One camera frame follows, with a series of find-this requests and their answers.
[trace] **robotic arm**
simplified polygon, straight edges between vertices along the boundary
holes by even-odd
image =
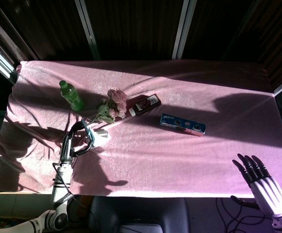
[[[76,131],[84,128],[88,134],[89,143],[85,149],[75,152],[74,148],[71,146],[72,138]],[[88,129],[86,123],[82,120],[76,122],[72,126],[69,134],[64,137],[60,154],[60,163],[52,164],[56,171],[56,177],[51,198],[52,204],[56,210],[48,210],[35,219],[10,228],[0,229],[0,233],[42,233],[44,229],[59,231],[65,227],[67,224],[67,201],[74,197],[69,191],[73,173],[71,164],[74,157],[78,157],[91,149],[94,136],[97,136],[95,132]]]
[[[252,158],[247,155],[238,154],[244,167],[233,160],[241,172],[244,180],[249,185],[255,199],[256,204],[250,207],[259,208],[266,216],[273,219],[272,227],[275,232],[282,233],[282,189],[278,182],[269,174],[267,168],[262,161],[256,156]]]

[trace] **pink towel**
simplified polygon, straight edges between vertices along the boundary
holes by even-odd
[[[82,117],[93,117],[114,88],[131,99],[156,93],[162,105],[105,126],[112,139],[74,162],[73,193],[251,197],[232,164],[237,153],[257,155],[282,186],[282,121],[258,64],[31,61],[19,72],[0,131],[0,191],[51,193],[51,164],[59,160],[64,135]],[[86,105],[79,114],[60,96],[60,80],[79,91]],[[206,124],[205,136],[160,126],[162,113]],[[74,141],[77,150],[83,135]]]

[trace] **black cable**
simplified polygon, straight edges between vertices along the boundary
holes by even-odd
[[[242,221],[243,221],[245,218],[247,218],[247,217],[262,218],[263,221],[264,221],[265,219],[271,219],[271,218],[268,218],[268,217],[265,217],[265,216],[244,216],[243,218],[240,219],[240,221],[238,221],[236,227],[235,227],[233,230],[229,231],[228,233],[232,233],[232,232],[234,233],[235,231],[238,231],[238,230],[239,230],[239,229],[237,229],[238,226],[239,226],[240,224],[242,224]]]
[[[222,202],[222,205],[223,205],[224,210],[225,210],[225,211],[227,212],[227,214],[233,219],[233,221],[239,222],[238,217],[240,216],[240,214],[237,215],[237,217],[233,217],[233,216],[228,212],[228,210],[227,210],[227,208],[226,208],[226,206],[225,206],[225,204],[224,204],[223,199],[221,199],[221,202]],[[262,223],[263,221],[264,221],[264,219],[261,219],[259,222],[254,222],[254,223],[241,222],[241,224],[244,224],[244,225],[258,225],[258,224]]]
[[[68,189],[67,185],[65,184],[65,182],[64,182],[64,180],[63,180],[63,178],[62,178],[62,176],[59,174],[57,168],[55,167],[55,166],[57,166],[57,165],[60,165],[60,164],[52,163],[52,166],[53,166],[55,172],[57,173],[59,179],[60,179],[61,182],[63,183],[63,185],[64,185],[64,187],[66,188],[67,192],[70,193],[70,194],[72,194],[72,192]]]
[[[75,195],[72,199],[70,199],[70,201],[67,203],[67,206],[66,206],[66,212],[67,212],[68,220],[69,220],[70,222],[72,222],[72,223],[79,223],[80,221],[72,221],[71,218],[69,217],[69,216],[70,216],[70,214],[69,214],[69,207],[70,207],[71,203],[75,200],[76,203],[77,203],[79,206],[85,208],[84,205],[80,204],[80,203],[77,201],[76,198],[79,197],[79,196],[80,196],[80,195]]]
[[[222,202],[222,206],[223,206],[224,210],[226,211],[226,213],[232,218],[232,220],[230,220],[230,222],[227,224],[226,233],[228,233],[228,228],[229,228],[229,226],[230,226],[235,220],[237,220],[238,217],[241,215],[241,212],[242,212],[242,205],[240,205],[240,209],[239,209],[239,211],[238,211],[236,217],[233,217],[233,216],[229,213],[229,211],[227,210],[227,208],[226,208],[226,206],[225,206],[225,204],[224,204],[223,198],[221,199],[221,202]]]
[[[220,213],[220,211],[219,211],[219,208],[218,208],[217,199],[216,199],[216,208],[217,208],[217,210],[218,210],[219,215],[220,215],[221,218],[222,218],[222,215],[221,215],[221,213]],[[239,209],[239,212],[238,212],[237,216],[234,217],[234,216],[232,216],[232,215],[229,213],[229,211],[227,210],[223,199],[221,199],[221,204],[222,204],[224,210],[226,211],[226,213],[232,218],[232,220],[228,223],[228,225],[227,225],[226,228],[225,228],[226,233],[231,233],[231,232],[235,232],[235,231],[241,231],[241,232],[246,233],[244,230],[238,229],[238,226],[239,226],[240,224],[244,224],[244,225],[258,225],[258,224],[262,223],[265,219],[271,219],[271,218],[267,218],[267,217],[265,217],[265,216],[245,216],[245,217],[241,218],[240,220],[238,220],[238,217],[240,216],[240,214],[241,214],[241,212],[242,212],[242,206],[240,206],[240,209]],[[254,223],[242,222],[242,221],[243,221],[245,218],[247,218],[247,217],[261,218],[261,220],[258,221],[258,222],[254,222]],[[228,231],[229,226],[230,226],[234,221],[237,222],[236,227],[235,227],[233,230]]]
[[[95,222],[95,224],[96,224],[97,232],[99,232],[99,231],[98,231],[98,229],[99,229],[99,228],[98,228],[98,222],[97,222],[96,218],[94,217],[94,214],[92,213],[91,210],[89,211],[89,213],[92,215],[93,220],[94,220],[94,222]]]
[[[219,211],[218,204],[217,204],[217,200],[218,200],[218,198],[215,199],[215,206],[216,206],[216,209],[217,209],[217,211],[218,211],[218,214],[219,214],[220,218],[222,219],[222,221],[223,221],[223,223],[224,223],[225,231],[227,231],[226,222],[225,222],[225,220],[224,220],[222,214],[221,214],[220,211]]]

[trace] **green bottle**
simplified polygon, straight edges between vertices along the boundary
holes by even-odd
[[[83,109],[83,101],[80,98],[80,96],[78,95],[77,90],[75,89],[75,87],[70,84],[67,83],[66,81],[60,81],[60,91],[61,91],[61,96],[64,97],[64,99],[67,100],[67,102],[69,103],[69,105],[71,105],[71,108],[75,111],[75,112],[79,112]]]

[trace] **black joint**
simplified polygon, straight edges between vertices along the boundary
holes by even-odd
[[[54,227],[57,230],[63,229],[66,226],[66,224],[67,224],[67,215],[64,213],[59,214],[54,221]]]

